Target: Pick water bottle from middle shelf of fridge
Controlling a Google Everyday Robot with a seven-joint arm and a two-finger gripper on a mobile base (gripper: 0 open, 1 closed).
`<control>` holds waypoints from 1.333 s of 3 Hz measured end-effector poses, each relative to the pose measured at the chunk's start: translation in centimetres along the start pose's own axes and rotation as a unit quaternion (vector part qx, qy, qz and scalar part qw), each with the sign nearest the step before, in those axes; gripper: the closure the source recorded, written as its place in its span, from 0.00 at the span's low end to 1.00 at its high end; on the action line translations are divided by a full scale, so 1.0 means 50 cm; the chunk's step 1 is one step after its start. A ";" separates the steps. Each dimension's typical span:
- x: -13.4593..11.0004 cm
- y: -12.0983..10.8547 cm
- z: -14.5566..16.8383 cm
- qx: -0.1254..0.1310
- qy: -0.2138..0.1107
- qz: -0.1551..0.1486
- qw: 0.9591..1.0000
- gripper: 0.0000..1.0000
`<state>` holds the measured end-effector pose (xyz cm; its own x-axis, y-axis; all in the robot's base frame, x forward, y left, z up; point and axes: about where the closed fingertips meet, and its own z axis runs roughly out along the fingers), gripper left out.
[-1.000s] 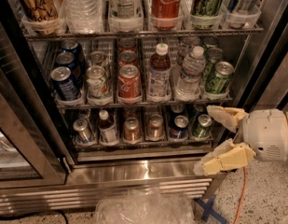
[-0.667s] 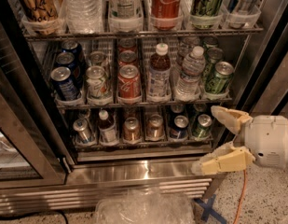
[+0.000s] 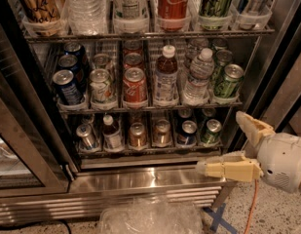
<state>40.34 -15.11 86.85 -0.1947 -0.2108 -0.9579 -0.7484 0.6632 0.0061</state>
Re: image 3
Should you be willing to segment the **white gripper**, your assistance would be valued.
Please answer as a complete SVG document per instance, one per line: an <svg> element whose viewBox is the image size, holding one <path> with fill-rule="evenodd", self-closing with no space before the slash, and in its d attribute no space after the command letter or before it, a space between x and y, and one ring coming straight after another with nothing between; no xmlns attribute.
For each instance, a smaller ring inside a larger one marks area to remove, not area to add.
<svg viewBox="0 0 301 234"><path fill-rule="evenodd" d="M214 156L200 160L197 173L241 182L262 177L270 186L301 193L301 136L275 134L272 126L242 111L236 113L236 122L253 146L259 143L258 161L244 154Z"/></svg>

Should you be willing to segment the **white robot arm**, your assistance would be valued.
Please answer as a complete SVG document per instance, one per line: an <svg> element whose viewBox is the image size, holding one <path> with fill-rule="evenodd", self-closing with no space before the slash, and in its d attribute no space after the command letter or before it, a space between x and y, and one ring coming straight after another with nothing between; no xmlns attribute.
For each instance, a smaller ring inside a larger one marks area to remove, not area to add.
<svg viewBox="0 0 301 234"><path fill-rule="evenodd" d="M236 113L236 121L254 147L254 157L234 151L202 159L196 165L197 173L241 182L261 178L282 191L301 193L301 136L276 133L272 126L242 111Z"/></svg>

